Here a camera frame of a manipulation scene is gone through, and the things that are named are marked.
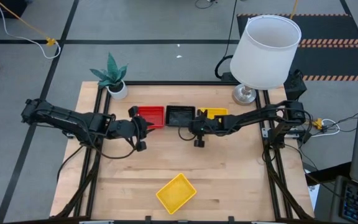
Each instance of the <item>red tray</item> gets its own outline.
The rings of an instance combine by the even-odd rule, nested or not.
[[[164,127],[164,107],[163,106],[139,106],[139,115],[146,121],[153,123],[149,126],[151,128],[163,128]]]

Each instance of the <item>yellow connector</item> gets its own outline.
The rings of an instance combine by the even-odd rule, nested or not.
[[[317,118],[312,124],[317,130],[323,129],[323,119],[321,118]]]
[[[47,46],[53,46],[56,43],[55,39],[52,39],[50,37],[47,38]]]

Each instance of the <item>lamp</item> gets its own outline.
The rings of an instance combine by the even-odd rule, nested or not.
[[[282,85],[301,39],[299,26],[281,16],[257,16],[248,20],[230,71],[241,84],[233,91],[240,105],[255,100],[256,90],[269,90]]]

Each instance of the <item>potted plant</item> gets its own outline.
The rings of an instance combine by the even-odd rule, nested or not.
[[[127,73],[127,65],[118,69],[116,61],[110,53],[107,59],[107,70],[102,69],[99,71],[92,68],[90,70],[93,75],[100,78],[99,87],[106,88],[115,100],[121,100],[127,96],[128,89],[122,80]]]

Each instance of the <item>white cable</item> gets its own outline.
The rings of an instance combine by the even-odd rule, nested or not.
[[[330,121],[330,122],[332,122],[333,124],[335,124],[337,131],[334,132],[334,133],[318,134],[318,135],[312,136],[312,138],[313,138],[313,137],[321,137],[321,136],[334,135],[334,134],[337,134],[337,133],[340,133],[340,132],[341,132],[341,129],[340,129],[339,125],[338,125],[335,121],[333,121],[333,120],[331,120],[331,119],[323,119],[323,120],[321,121],[323,126],[324,126],[324,121]]]
[[[53,57],[48,57],[48,56],[45,55],[45,52],[44,52],[44,49],[42,48],[42,46],[41,46],[40,44],[38,44],[37,42],[35,42],[35,41],[33,41],[33,40],[29,40],[29,39],[27,39],[27,38],[25,38],[25,37],[16,37],[16,36],[14,36],[14,35],[8,33],[8,31],[7,31],[7,29],[6,29],[6,23],[5,23],[4,13],[2,12],[1,7],[0,7],[0,12],[1,12],[1,16],[2,16],[2,21],[4,22],[5,33],[6,33],[7,35],[10,35],[11,37],[14,37],[14,38],[27,40],[27,41],[29,41],[29,42],[32,42],[33,44],[37,44],[38,47],[40,47],[40,49],[41,49],[41,51],[42,51],[44,57],[47,58],[47,59],[53,59],[53,58],[55,58],[55,57],[57,57],[57,56],[60,55],[61,48],[60,48],[60,45],[59,45],[59,43],[58,43],[57,41],[55,42],[55,44],[57,45],[57,49],[58,49],[57,54],[56,54],[55,56],[53,56]]]

